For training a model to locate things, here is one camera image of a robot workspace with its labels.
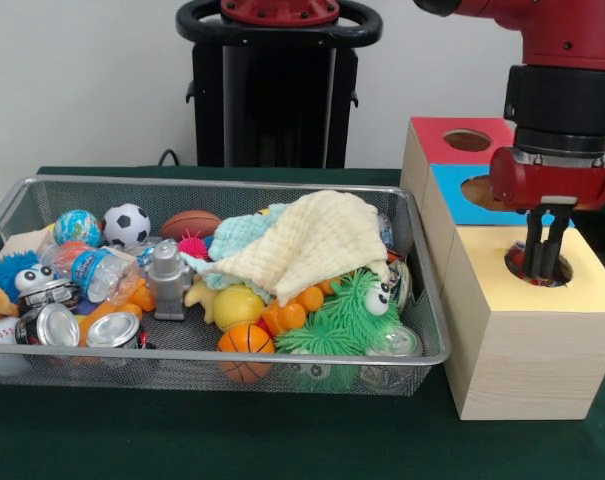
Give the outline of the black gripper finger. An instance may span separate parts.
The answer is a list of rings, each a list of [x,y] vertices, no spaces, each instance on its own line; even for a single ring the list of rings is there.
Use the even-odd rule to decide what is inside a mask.
[[[542,274],[543,243],[542,218],[544,212],[534,209],[527,212],[527,236],[524,249],[523,271],[527,277],[540,277]]]
[[[553,278],[555,276],[556,264],[560,255],[563,235],[567,229],[571,209],[555,208],[552,211],[553,222],[549,227],[549,233],[543,247],[542,277]]]

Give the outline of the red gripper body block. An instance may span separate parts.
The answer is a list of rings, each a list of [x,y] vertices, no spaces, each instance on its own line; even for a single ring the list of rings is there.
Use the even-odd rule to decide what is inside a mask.
[[[541,205],[598,210],[605,205],[605,154],[574,158],[501,147],[491,159],[490,185],[494,199],[510,210]]]

